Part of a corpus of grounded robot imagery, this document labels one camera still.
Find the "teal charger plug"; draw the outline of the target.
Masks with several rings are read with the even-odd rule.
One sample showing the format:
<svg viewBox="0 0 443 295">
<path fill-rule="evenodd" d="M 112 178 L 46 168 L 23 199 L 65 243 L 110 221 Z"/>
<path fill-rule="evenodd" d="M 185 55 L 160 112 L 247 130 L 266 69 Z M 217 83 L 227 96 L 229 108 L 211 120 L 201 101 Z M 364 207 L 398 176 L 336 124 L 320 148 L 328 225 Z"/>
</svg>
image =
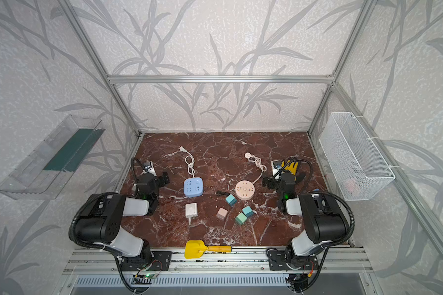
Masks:
<svg viewBox="0 0 443 295">
<path fill-rule="evenodd" d="M 243 212 L 243 214 L 244 214 L 247 218 L 249 218 L 249 217 L 251 217 L 251 216 L 254 215 L 254 211 L 251 209 L 250 206 L 246 206 L 246 207 L 244 207 L 244 208 L 242 209 L 242 212 Z"/>
<path fill-rule="evenodd" d="M 230 194 L 225 198 L 226 202 L 233 207 L 237 203 L 237 199 L 234 195 Z"/>
</svg>

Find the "green charger plug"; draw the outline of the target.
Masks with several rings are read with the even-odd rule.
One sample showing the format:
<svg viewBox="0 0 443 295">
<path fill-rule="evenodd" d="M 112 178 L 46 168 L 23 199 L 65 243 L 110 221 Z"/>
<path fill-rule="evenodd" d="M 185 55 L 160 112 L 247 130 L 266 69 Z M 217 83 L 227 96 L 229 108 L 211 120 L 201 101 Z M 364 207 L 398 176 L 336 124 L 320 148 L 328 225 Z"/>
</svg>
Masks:
<svg viewBox="0 0 443 295">
<path fill-rule="evenodd" d="M 238 225 L 243 225 L 246 223 L 246 221 L 247 221 L 247 216 L 244 213 L 240 213 L 235 217 L 235 222 Z"/>
</svg>

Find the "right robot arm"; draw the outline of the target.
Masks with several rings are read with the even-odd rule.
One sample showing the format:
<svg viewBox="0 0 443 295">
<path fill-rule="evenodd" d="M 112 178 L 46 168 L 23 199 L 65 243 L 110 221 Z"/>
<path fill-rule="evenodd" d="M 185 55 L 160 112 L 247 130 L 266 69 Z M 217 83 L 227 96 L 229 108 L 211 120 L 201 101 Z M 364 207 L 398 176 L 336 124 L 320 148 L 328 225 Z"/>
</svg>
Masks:
<svg viewBox="0 0 443 295">
<path fill-rule="evenodd" d="M 324 263 L 325 256 L 318 260 L 319 254 L 326 254 L 329 248 L 347 242 L 353 235 L 353 211 L 341 197 L 319 190 L 296 194 L 291 173 L 264 177 L 262 186 L 274 189 L 279 209 L 291 216 L 301 216 L 304 226 L 284 250 L 267 249 L 270 270 L 309 270 L 312 275 Z"/>
</svg>

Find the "white charger plug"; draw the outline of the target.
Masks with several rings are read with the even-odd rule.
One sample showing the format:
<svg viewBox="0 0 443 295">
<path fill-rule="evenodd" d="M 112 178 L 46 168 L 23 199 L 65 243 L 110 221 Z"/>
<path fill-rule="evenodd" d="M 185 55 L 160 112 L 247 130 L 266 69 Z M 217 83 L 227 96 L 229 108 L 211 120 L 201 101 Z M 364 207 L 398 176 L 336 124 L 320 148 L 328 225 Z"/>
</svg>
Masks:
<svg viewBox="0 0 443 295">
<path fill-rule="evenodd" d="M 186 204 L 185 216 L 188 219 L 189 224 L 191 224 L 192 219 L 198 217 L 198 204 L 197 203 Z"/>
</svg>

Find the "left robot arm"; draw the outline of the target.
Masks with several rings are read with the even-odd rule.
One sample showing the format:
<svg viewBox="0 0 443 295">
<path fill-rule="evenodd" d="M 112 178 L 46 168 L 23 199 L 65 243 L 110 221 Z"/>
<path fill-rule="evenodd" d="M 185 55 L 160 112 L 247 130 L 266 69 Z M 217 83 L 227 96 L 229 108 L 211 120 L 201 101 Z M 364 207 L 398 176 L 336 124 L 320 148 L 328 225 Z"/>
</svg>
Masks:
<svg viewBox="0 0 443 295">
<path fill-rule="evenodd" d="M 147 240 L 125 230 L 123 217 L 151 216 L 159 205 L 159 189 L 170 183 L 168 173 L 145 173 L 136 178 L 135 195 L 92 194 L 73 218 L 68 236 L 84 248 L 103 250 L 116 258 L 120 272 L 168 271 L 171 252 L 152 252 Z"/>
</svg>

